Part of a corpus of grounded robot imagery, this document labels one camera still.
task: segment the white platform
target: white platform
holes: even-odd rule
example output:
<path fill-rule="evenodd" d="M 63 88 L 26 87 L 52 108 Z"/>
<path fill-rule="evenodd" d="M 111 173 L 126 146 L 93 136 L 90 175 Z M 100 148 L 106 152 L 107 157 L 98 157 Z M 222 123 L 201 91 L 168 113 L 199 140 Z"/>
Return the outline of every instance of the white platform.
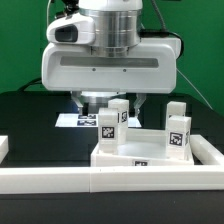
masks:
<path fill-rule="evenodd" d="M 119 145 L 117 154 L 103 153 L 99 145 L 91 154 L 92 167 L 194 165 L 190 146 L 186 160 L 166 157 L 166 132 L 128 129 L 127 142 Z"/>
<path fill-rule="evenodd" d="M 153 132 L 156 140 L 159 131 Z M 222 164 L 223 155 L 201 136 L 191 136 L 191 141 L 192 150 L 197 151 L 199 157 L 207 152 L 205 162 Z M 0 151 L 7 153 L 7 150 L 7 137 L 0 137 Z M 159 190 L 224 190 L 224 166 L 0 169 L 0 194 Z"/>

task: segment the white cube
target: white cube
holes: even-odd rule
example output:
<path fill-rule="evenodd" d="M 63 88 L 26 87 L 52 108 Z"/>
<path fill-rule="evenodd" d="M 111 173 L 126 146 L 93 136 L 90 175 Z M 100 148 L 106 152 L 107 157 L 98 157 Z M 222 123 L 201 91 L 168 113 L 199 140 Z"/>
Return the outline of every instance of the white cube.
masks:
<path fill-rule="evenodd" d="M 119 126 L 128 128 L 128 115 L 129 115 L 129 100 L 113 99 L 108 102 L 108 108 L 115 108 L 118 110 Z"/>
<path fill-rule="evenodd" d="M 167 122 L 167 157 L 186 159 L 189 146 L 191 118 L 172 116 Z"/>
<path fill-rule="evenodd" d="M 108 102 L 108 107 L 118 110 L 118 144 L 125 144 L 128 129 L 129 100 L 113 99 Z"/>
<path fill-rule="evenodd" d="M 98 117 L 99 147 L 105 153 L 116 153 L 118 144 L 118 112 L 114 108 L 100 108 Z"/>
<path fill-rule="evenodd" d="M 185 116 L 186 113 L 186 103 L 183 102 L 175 102 L 171 101 L 167 104 L 167 110 L 166 110 L 166 128 L 167 128 L 167 122 L 168 119 L 173 116 Z"/>

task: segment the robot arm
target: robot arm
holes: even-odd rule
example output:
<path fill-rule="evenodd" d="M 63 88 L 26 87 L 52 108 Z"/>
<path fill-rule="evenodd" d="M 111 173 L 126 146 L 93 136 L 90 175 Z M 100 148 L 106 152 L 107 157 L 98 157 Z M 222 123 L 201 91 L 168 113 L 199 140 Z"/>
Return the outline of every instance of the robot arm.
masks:
<path fill-rule="evenodd" d="M 141 94 L 170 93 L 181 41 L 141 37 L 141 10 L 142 0 L 80 0 L 78 13 L 48 27 L 45 87 L 94 97 L 93 92 L 138 93 L 141 99 Z"/>

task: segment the white box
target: white box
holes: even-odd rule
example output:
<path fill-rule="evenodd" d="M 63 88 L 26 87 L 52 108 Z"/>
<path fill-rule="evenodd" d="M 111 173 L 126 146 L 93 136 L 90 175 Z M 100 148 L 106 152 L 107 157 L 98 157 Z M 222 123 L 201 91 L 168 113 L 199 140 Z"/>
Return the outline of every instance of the white box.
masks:
<path fill-rule="evenodd" d="M 189 145 L 191 118 L 172 116 L 167 123 L 167 157 L 185 159 Z"/>
<path fill-rule="evenodd" d="M 185 116 L 186 113 L 186 103 L 183 102 L 175 102 L 171 101 L 167 104 L 167 110 L 166 110 L 166 127 L 168 119 L 173 116 Z"/>
<path fill-rule="evenodd" d="M 100 108 L 98 116 L 99 147 L 105 153 L 116 153 L 118 144 L 117 109 Z"/>
<path fill-rule="evenodd" d="M 187 159 L 166 158 L 166 132 L 128 129 L 127 143 L 118 145 L 117 155 L 103 153 L 99 144 L 91 154 L 92 167 L 194 165 L 190 145 Z"/>
<path fill-rule="evenodd" d="M 126 132 L 128 129 L 129 119 L 129 100 L 113 99 L 108 101 L 108 108 L 118 110 L 118 144 L 126 143 Z"/>

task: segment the black cable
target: black cable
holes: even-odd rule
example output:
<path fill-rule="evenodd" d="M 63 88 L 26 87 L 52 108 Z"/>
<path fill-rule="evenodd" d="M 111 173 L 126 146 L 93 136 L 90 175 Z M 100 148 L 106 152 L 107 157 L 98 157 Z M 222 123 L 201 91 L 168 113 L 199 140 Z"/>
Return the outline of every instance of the black cable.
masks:
<path fill-rule="evenodd" d="M 36 79 L 33 79 L 32 81 L 28 82 L 27 84 L 21 86 L 17 91 L 24 92 L 24 90 L 26 90 L 29 86 L 41 85 L 41 84 L 42 84 L 41 78 L 36 78 Z"/>
<path fill-rule="evenodd" d="M 151 0 L 151 3 L 152 3 L 152 6 L 153 6 L 153 8 L 154 8 L 154 11 L 156 12 L 156 15 L 157 15 L 159 21 L 160 21 L 161 29 L 162 29 L 163 31 L 166 31 L 166 30 L 167 30 L 167 29 L 166 29 L 166 23 L 165 23 L 165 20 L 164 20 L 164 18 L 163 18 L 162 13 L 161 13 L 160 10 L 159 10 L 159 7 L 158 7 L 158 5 L 157 5 L 157 3 L 156 3 L 156 0 Z"/>

